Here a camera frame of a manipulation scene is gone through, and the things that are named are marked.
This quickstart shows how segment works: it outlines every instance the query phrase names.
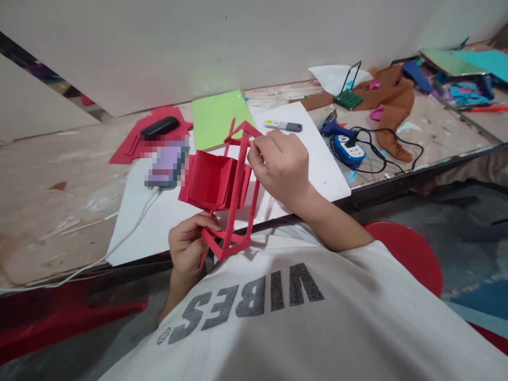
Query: white wall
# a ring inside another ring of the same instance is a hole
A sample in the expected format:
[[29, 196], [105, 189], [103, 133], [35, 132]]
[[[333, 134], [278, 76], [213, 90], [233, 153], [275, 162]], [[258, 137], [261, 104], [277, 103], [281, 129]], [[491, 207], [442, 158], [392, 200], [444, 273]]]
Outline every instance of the white wall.
[[383, 66], [463, 29], [483, 37], [506, 2], [464, 1], [3, 0], [0, 30], [118, 116], [305, 80], [314, 65]]
[[421, 48], [454, 48], [468, 36], [468, 43], [485, 41], [508, 22], [507, 0], [434, 0], [431, 9], [429, 19], [403, 45], [399, 58]]
[[93, 116], [0, 55], [0, 141], [98, 123]]

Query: power cord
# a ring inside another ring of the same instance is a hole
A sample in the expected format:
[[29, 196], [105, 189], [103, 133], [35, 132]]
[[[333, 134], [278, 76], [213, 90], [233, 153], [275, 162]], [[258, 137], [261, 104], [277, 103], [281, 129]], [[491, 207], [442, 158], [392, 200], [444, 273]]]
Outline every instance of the power cord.
[[421, 146], [420, 144], [416, 144], [416, 143], [411, 143], [411, 142], [408, 142], [408, 141], [405, 141], [401, 138], [398, 137], [398, 135], [391, 129], [378, 129], [378, 130], [369, 130], [367, 128], [363, 128], [363, 127], [359, 127], [359, 126], [356, 126], [356, 127], [352, 127], [351, 130], [353, 129], [358, 129], [358, 132], [367, 132], [367, 134], [369, 135], [369, 141], [364, 141], [364, 140], [359, 140], [358, 139], [358, 135], [355, 136], [355, 139], [356, 141], [360, 142], [360, 143], [364, 143], [364, 144], [368, 144], [370, 146], [370, 149], [372, 150], [372, 152], [383, 162], [383, 167], [379, 170], [379, 171], [376, 171], [376, 172], [372, 172], [372, 171], [364, 171], [364, 170], [361, 170], [361, 169], [355, 169], [351, 166], [349, 166], [348, 164], [346, 164], [341, 158], [339, 155], [337, 155], [337, 153], [335, 152], [334, 148], [333, 148], [333, 138], [330, 139], [330, 149], [332, 150], [332, 152], [335, 154], [335, 157], [337, 157], [339, 159], [339, 161], [341, 163], [343, 163], [346, 167], [348, 167], [349, 169], [351, 170], [354, 170], [356, 172], [361, 172], [361, 173], [367, 173], [367, 174], [378, 174], [378, 173], [381, 173], [385, 170], [386, 166], [388, 163], [390, 164], [393, 164], [394, 166], [396, 166], [398, 169], [400, 169], [400, 171], [402, 173], [405, 173], [404, 169], [402, 169], [400, 167], [399, 164], [391, 161], [391, 160], [387, 160], [386, 157], [381, 153], [379, 152], [379, 150], [376, 148], [376, 146], [372, 143], [372, 135], [371, 133], [376, 133], [377, 131], [389, 131], [391, 132], [395, 137], [396, 139], [400, 140], [401, 142], [403, 143], [406, 143], [406, 144], [410, 144], [412, 146], [417, 146], [417, 147], [420, 147], [421, 148], [421, 152], [420, 154], [416, 157], [416, 159], [414, 159], [413, 161], [413, 165], [411, 167], [411, 170], [414, 170], [414, 167], [416, 166], [416, 162], [417, 160], [423, 155], [423, 152], [424, 152], [424, 148], [423, 146]]
[[61, 285], [65, 284], [67, 282], [75, 282], [76, 280], [90, 279], [90, 278], [84, 278], [84, 279], [71, 280], [76, 275], [82, 273], [85, 270], [88, 270], [88, 269], [94, 267], [96, 264], [99, 264], [100, 262], [106, 260], [111, 254], [113, 254], [138, 228], [139, 224], [141, 223], [141, 221], [143, 221], [144, 217], [148, 213], [148, 210], [155, 203], [155, 201], [157, 201], [157, 199], [159, 198], [161, 193], [162, 193], [162, 190], [159, 187], [153, 188], [152, 194], [150, 195], [150, 198], [145, 203], [145, 205], [143, 207], [143, 212], [141, 213], [141, 216], [139, 217], [138, 221], [136, 222], [136, 224], [134, 225], [132, 230], [129, 232], [129, 234], [127, 234], [124, 238], [122, 238], [109, 252], [107, 252], [106, 255], [103, 256], [101, 259], [95, 261], [94, 263], [92, 263], [90, 265], [81, 267], [81, 269], [75, 271], [74, 273], [72, 273], [71, 275], [69, 275], [67, 278], [65, 278], [64, 280], [62, 280], [59, 283], [46, 284], [46, 285], [33, 286], [33, 287], [0, 288], [0, 292], [21, 292], [21, 291], [30, 291], [30, 290], [34, 290], [34, 289], [38, 289], [38, 288], [56, 288], [56, 287], [60, 287]]

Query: hand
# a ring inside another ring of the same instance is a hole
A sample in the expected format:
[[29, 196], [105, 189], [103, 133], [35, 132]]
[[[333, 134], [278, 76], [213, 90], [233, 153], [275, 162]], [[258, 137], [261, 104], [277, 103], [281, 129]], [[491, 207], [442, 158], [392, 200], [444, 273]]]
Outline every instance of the hand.
[[293, 212], [314, 191], [309, 183], [309, 153], [295, 134], [274, 130], [255, 138], [248, 158], [261, 185]]
[[202, 252], [208, 251], [208, 244], [201, 236], [202, 228], [221, 230], [217, 221], [203, 212], [180, 222], [169, 231], [173, 271], [179, 275], [194, 276], [201, 272], [198, 268], [199, 258]]

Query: white t-shirt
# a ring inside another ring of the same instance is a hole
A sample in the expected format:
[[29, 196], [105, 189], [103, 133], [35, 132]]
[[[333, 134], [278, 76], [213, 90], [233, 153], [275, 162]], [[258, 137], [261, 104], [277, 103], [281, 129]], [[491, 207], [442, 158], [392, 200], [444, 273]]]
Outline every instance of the white t-shirt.
[[264, 239], [211, 271], [102, 380], [508, 379], [508, 357], [381, 242], [336, 254]]

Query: black wire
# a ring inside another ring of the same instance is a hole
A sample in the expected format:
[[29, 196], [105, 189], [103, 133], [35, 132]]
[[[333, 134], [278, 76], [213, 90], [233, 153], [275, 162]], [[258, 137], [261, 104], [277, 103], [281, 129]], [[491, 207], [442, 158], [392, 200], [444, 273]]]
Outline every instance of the black wire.
[[408, 141], [405, 141], [404, 139], [401, 139], [398, 137], [398, 135], [391, 129], [377, 129], [377, 130], [369, 130], [367, 128], [363, 128], [363, 127], [359, 127], [359, 126], [356, 126], [356, 127], [352, 127], [351, 129], [359, 129], [360, 131], [365, 131], [369, 134], [369, 137], [371, 137], [371, 133], [374, 132], [376, 133], [377, 131], [389, 131], [393, 134], [393, 136], [395, 136], [398, 140], [400, 140], [401, 142], [403, 143], [406, 143], [406, 144], [409, 144], [411, 146], [417, 146], [417, 147], [420, 147], [422, 149], [422, 151], [420, 152], [420, 154], [416, 157], [416, 159], [414, 159], [413, 161], [413, 165], [411, 167], [411, 170], [414, 169], [414, 167], [416, 166], [416, 162], [418, 161], [418, 159], [420, 159], [423, 155], [423, 152], [424, 152], [424, 147], [420, 144], [417, 144], [417, 143], [411, 143], [411, 142], [408, 142]]
[[377, 171], [377, 172], [364, 171], [364, 170], [361, 170], [361, 169], [355, 169], [355, 168], [350, 167], [350, 166], [349, 166], [348, 164], [346, 164], [346, 163], [345, 163], [345, 162], [344, 162], [344, 161], [340, 158], [340, 156], [339, 156], [339, 155], [337, 155], [337, 153], [335, 152], [335, 150], [334, 150], [334, 148], [333, 148], [333, 137], [332, 137], [332, 138], [330, 139], [330, 149], [331, 149], [331, 150], [332, 150], [332, 152], [335, 154], [335, 157], [337, 157], [337, 159], [339, 159], [339, 161], [340, 161], [341, 163], [343, 163], [346, 167], [348, 167], [348, 168], [349, 168], [349, 169], [351, 169], [351, 170], [355, 170], [355, 171], [357, 171], [357, 172], [367, 173], [367, 174], [378, 174], [378, 173], [381, 173], [381, 172], [383, 172], [383, 171], [385, 170], [387, 163], [390, 163], [390, 164], [393, 164], [394, 166], [396, 166], [398, 169], [400, 169], [402, 173], [405, 173], [404, 169], [402, 169], [402, 168], [400, 167], [400, 165], [398, 165], [397, 163], [395, 163], [395, 162], [393, 162], [393, 161], [387, 160], [387, 159], [386, 159], [386, 157], [385, 157], [385, 156], [384, 156], [381, 152], [379, 152], [379, 150], [376, 148], [376, 146], [375, 146], [375, 145], [373, 145], [373, 143], [372, 143], [372, 135], [371, 135], [371, 133], [372, 133], [372, 132], [377, 132], [377, 131], [390, 131], [392, 134], [394, 134], [394, 135], [395, 135], [395, 137], [396, 137], [397, 139], [399, 139], [399, 140], [400, 140], [400, 141], [402, 141], [403, 143], [410, 144], [410, 145], [412, 145], [412, 146], [418, 146], [418, 147], [420, 147], [420, 148], [422, 149], [422, 152], [420, 152], [420, 154], [417, 156], [417, 158], [416, 158], [416, 159], [414, 159], [414, 161], [413, 161], [413, 166], [412, 166], [411, 170], [413, 170], [413, 169], [414, 169], [414, 167], [415, 167], [415, 165], [416, 165], [416, 161], [417, 161], [417, 160], [418, 160], [418, 159], [419, 159], [419, 158], [423, 155], [424, 148], [423, 148], [420, 144], [410, 143], [410, 142], [408, 142], [408, 141], [402, 140], [402, 139], [401, 139], [401, 138], [399, 138], [399, 137], [397, 136], [397, 134], [396, 134], [393, 130], [391, 130], [391, 129], [369, 130], [369, 129], [366, 129], [366, 128], [363, 128], [363, 127], [359, 127], [359, 126], [352, 127], [352, 128], [351, 128], [351, 130], [353, 130], [353, 129], [359, 129], [359, 131], [360, 131], [360, 132], [361, 132], [361, 131], [367, 132], [367, 134], [369, 135], [369, 141], [368, 141], [368, 142], [367, 142], [367, 141], [363, 141], [363, 140], [359, 140], [359, 139], [358, 139], [357, 141], [358, 141], [358, 142], [360, 142], [360, 143], [368, 144], [368, 145], [370, 146], [370, 148], [371, 148], [372, 152], [373, 152], [373, 153], [374, 153], [374, 154], [375, 154], [375, 155], [376, 155], [379, 159], [381, 159], [381, 161], [383, 162], [383, 167], [382, 167], [379, 171]]

